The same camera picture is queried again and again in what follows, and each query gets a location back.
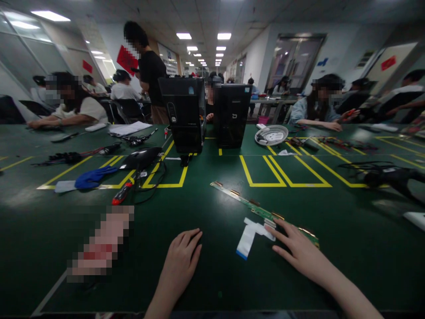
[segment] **ceiling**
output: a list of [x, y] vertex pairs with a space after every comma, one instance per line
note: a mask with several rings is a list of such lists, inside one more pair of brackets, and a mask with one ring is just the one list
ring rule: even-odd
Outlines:
[[[270, 23], [407, 23], [425, 17], [424, 0], [3, 0], [28, 13], [51, 10], [78, 25], [96, 49], [106, 50], [97, 23], [138, 22], [149, 36], [180, 54], [183, 62], [195, 62], [186, 47], [214, 66], [217, 46], [226, 46], [222, 65], [228, 65]], [[180, 40], [188, 32], [192, 40]], [[217, 33], [231, 33], [217, 40]]]

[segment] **green workbench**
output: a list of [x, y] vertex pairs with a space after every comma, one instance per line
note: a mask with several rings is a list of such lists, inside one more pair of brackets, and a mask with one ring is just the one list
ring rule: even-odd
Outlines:
[[[164, 144], [164, 126], [158, 127], [145, 146]], [[390, 188], [365, 189], [337, 165], [389, 160], [423, 170], [425, 164], [417, 160], [425, 160], [425, 143], [345, 125], [341, 133], [313, 128], [297, 136], [368, 141], [379, 150], [323, 146], [312, 153], [287, 144], [281, 149], [259, 146], [254, 141], [257, 128], [247, 125], [241, 149], [220, 150], [211, 128], [202, 153], [193, 156], [186, 169], [178, 160], [165, 160], [163, 185], [150, 201], [135, 208], [128, 247], [112, 275], [87, 290], [83, 284], [63, 280], [67, 262], [93, 234], [130, 172], [108, 176], [102, 189], [91, 191], [56, 194], [54, 185], [75, 180], [107, 162], [119, 166], [134, 149], [125, 146], [112, 156], [93, 156], [74, 166], [34, 167], [32, 163], [45, 161], [48, 155], [86, 152], [117, 139], [102, 129], [53, 144], [50, 139], [57, 132], [0, 125], [0, 167], [4, 170], [0, 175], [0, 315], [28, 316], [36, 309], [36, 313], [145, 311], [171, 241], [180, 232], [197, 227], [204, 232], [201, 258], [176, 310], [336, 310], [330, 295], [274, 253], [273, 242], [264, 236], [255, 237], [247, 261], [236, 254], [244, 218], [262, 220], [211, 187], [212, 181], [220, 181], [315, 234], [322, 252], [379, 310], [423, 310], [425, 233], [402, 217], [404, 212], [423, 210]], [[163, 149], [168, 157], [178, 157], [172, 143], [171, 137]], [[274, 155], [283, 149], [300, 155]], [[160, 171], [145, 185], [155, 184], [159, 175]], [[410, 188], [425, 200], [424, 184], [411, 182]], [[137, 194], [136, 200], [149, 194]], [[130, 198], [124, 204], [131, 205]]]

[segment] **light blue jacket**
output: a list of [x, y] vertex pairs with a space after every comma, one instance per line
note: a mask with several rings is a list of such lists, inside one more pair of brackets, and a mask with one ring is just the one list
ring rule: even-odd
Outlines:
[[[316, 102], [315, 109], [319, 107], [319, 103]], [[341, 117], [341, 115], [336, 114], [333, 107], [329, 106], [328, 111], [325, 116], [325, 122], [333, 122]], [[295, 125], [299, 120], [307, 119], [307, 98], [303, 98], [294, 104], [292, 107], [291, 117], [289, 120], [289, 125]]]

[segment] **blue glove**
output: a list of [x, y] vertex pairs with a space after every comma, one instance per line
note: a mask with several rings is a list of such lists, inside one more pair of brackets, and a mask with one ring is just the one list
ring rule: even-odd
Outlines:
[[118, 170], [116, 167], [105, 166], [94, 171], [88, 171], [82, 174], [75, 181], [75, 188], [90, 189], [100, 186], [100, 180], [107, 174], [115, 173]]

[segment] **pink bin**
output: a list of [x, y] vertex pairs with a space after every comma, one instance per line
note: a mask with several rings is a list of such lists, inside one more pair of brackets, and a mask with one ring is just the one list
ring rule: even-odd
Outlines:
[[258, 124], [266, 125], [268, 121], [269, 121], [269, 117], [258, 117]]

